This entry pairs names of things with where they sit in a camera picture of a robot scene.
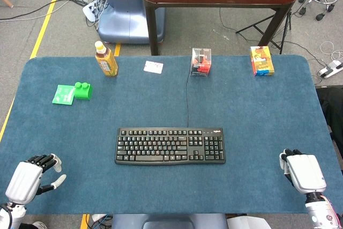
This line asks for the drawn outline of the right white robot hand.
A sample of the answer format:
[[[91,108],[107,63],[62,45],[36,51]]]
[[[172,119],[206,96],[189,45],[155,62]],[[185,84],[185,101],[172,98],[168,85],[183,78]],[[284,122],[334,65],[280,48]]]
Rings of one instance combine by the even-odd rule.
[[[323,193],[326,181],[317,158],[299,150],[284,149],[279,154],[280,167],[284,176],[301,194]]]

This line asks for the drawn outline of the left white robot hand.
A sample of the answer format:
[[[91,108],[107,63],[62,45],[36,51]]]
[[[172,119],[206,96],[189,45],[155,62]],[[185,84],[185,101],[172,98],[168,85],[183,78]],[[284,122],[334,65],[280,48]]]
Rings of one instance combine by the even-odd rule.
[[[21,161],[5,192],[9,201],[19,205],[26,205],[35,196],[57,189],[65,181],[65,174],[62,174],[50,184],[44,186],[41,184],[43,174],[50,168],[53,168],[57,173],[62,171],[62,162],[53,153],[33,156]]]

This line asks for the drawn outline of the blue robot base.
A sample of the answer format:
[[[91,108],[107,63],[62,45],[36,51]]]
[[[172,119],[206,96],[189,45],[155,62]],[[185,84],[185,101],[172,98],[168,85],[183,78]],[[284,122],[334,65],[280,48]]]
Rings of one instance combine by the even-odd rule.
[[[143,0],[107,0],[99,16],[98,34],[108,43],[148,44],[148,28]]]

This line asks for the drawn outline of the black computer keyboard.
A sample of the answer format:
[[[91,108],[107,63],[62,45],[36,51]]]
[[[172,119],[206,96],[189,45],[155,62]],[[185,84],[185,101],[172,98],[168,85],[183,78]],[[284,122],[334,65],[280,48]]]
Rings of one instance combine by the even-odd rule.
[[[119,128],[115,163],[122,165],[224,164],[221,128]]]

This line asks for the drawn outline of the green sachet packet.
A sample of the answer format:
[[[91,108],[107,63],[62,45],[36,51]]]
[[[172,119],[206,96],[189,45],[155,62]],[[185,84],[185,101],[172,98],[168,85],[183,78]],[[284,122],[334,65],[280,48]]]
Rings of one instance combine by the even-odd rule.
[[[52,100],[53,104],[72,105],[75,87],[71,85],[57,85],[56,93]]]

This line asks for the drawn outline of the white floor power strip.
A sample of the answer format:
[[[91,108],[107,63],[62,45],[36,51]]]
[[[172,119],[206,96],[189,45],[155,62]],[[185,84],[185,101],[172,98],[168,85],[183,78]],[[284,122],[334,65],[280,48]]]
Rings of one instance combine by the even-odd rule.
[[[332,61],[326,67],[322,68],[318,74],[321,78],[330,78],[331,76],[337,74],[338,72],[343,71],[343,63],[338,60]]]

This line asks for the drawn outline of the green toy block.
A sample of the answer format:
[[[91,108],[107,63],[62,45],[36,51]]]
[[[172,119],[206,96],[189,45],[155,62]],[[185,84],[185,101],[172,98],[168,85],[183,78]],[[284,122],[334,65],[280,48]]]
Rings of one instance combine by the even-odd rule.
[[[87,82],[76,82],[74,85],[74,97],[81,100],[90,100],[92,96],[92,86]]]

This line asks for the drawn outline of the yellow and blue carton box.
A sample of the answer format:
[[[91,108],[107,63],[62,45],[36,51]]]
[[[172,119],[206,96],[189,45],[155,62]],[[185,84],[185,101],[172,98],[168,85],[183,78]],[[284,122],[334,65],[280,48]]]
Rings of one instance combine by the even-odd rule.
[[[274,66],[268,46],[250,47],[250,60],[254,76],[274,75]]]

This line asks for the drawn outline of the robot chest housing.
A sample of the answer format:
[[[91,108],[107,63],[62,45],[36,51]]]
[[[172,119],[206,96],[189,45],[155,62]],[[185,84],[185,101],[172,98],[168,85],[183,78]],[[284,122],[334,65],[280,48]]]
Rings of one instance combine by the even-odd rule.
[[[271,229],[263,218],[223,213],[114,215],[111,229]]]

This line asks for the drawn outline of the yellow tea bottle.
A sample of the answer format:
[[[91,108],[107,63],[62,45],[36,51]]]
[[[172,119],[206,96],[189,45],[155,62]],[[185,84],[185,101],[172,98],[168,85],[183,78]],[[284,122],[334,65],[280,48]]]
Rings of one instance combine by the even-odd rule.
[[[96,41],[95,48],[95,58],[103,73],[109,77],[117,76],[118,65],[111,49],[107,48],[102,41]]]

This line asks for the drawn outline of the blue table mat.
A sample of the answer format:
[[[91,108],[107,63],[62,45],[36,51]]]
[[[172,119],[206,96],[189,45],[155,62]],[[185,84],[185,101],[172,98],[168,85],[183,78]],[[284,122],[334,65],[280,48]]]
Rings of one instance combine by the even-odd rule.
[[[325,195],[343,213],[343,175],[307,60],[275,55],[273,76],[254,76],[249,56],[215,56],[210,74],[189,76],[190,58],[117,59],[106,77],[94,57],[43,57],[24,66],[0,142],[0,203],[19,162],[54,153],[67,175],[37,196],[30,214],[296,213],[305,197],[279,166],[286,148],[314,154]],[[90,100],[53,104],[57,85],[92,86]],[[222,128],[226,162],[130,166],[115,163],[123,127]]]

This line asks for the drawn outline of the clear box with red capsules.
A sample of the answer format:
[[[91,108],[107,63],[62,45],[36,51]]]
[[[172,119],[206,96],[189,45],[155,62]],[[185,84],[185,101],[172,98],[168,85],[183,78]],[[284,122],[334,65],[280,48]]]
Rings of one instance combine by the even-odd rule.
[[[208,76],[212,65],[212,51],[209,48],[193,48],[190,75]]]

